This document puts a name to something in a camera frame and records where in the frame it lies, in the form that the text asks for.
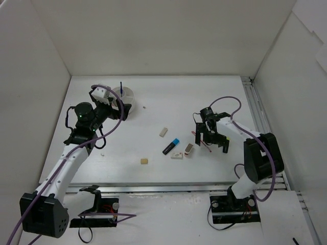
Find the red ballpoint pen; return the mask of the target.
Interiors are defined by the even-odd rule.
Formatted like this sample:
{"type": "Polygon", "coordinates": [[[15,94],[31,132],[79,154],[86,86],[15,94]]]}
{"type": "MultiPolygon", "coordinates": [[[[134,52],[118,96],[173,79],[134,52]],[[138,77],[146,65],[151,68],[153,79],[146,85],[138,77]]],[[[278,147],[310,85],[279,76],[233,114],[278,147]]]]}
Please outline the red ballpoint pen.
{"type": "MultiPolygon", "coordinates": [[[[192,131],[192,134],[194,135],[194,136],[196,136],[196,132],[195,131],[192,131]]],[[[203,141],[203,140],[200,140],[200,144],[202,145],[202,146],[204,146],[210,153],[212,152],[212,150],[209,148],[209,146],[203,141]]]]}

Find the blue ballpoint pen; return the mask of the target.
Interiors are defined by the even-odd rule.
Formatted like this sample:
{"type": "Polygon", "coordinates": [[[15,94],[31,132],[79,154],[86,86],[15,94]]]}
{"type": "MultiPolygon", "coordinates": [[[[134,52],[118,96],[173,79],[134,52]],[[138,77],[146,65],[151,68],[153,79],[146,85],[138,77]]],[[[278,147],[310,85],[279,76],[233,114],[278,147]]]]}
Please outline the blue ballpoint pen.
{"type": "Polygon", "coordinates": [[[122,81],[120,81],[120,94],[121,94],[121,97],[123,96],[123,84],[122,84],[122,81]]]}

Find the black yellow-capped highlighter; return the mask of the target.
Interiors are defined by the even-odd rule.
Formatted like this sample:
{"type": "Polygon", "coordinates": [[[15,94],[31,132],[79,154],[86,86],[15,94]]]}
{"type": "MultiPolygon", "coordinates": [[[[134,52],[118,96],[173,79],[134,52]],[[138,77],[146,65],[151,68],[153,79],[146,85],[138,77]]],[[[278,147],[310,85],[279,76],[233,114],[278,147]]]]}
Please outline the black yellow-capped highlighter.
{"type": "Polygon", "coordinates": [[[229,143],[230,143],[229,138],[226,137],[226,139],[224,140],[224,143],[223,143],[223,150],[222,150],[222,152],[225,153],[225,154],[228,153],[229,143]]]}

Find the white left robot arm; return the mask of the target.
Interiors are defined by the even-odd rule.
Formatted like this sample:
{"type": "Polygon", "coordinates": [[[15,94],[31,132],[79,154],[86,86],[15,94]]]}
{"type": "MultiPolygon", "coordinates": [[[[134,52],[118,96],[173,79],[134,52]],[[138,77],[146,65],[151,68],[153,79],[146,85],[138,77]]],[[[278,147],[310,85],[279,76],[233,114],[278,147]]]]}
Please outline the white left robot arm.
{"type": "Polygon", "coordinates": [[[83,211],[96,214],[102,209],[98,187],[83,187],[72,204],[64,204],[64,197],[79,167],[90,156],[96,141],[105,139],[103,123],[107,119],[120,124],[132,108],[109,87],[93,85],[89,92],[92,100],[70,107],[77,122],[67,140],[58,162],[33,193],[24,193],[19,201],[21,224],[25,232],[54,238],[61,237],[69,221],[83,211]]]}

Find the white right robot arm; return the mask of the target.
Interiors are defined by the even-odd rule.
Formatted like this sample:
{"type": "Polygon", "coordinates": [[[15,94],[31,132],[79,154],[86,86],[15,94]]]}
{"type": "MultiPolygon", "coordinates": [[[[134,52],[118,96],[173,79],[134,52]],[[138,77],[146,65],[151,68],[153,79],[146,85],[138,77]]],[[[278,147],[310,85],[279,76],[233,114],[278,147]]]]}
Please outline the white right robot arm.
{"type": "Polygon", "coordinates": [[[284,170],[276,137],[243,127],[232,115],[215,113],[211,107],[203,108],[198,115],[201,122],[195,122],[195,144],[215,144],[226,154],[232,140],[243,149],[245,173],[227,190],[228,208],[240,209],[251,195],[259,202],[266,201],[274,191],[276,174],[284,170]]]}

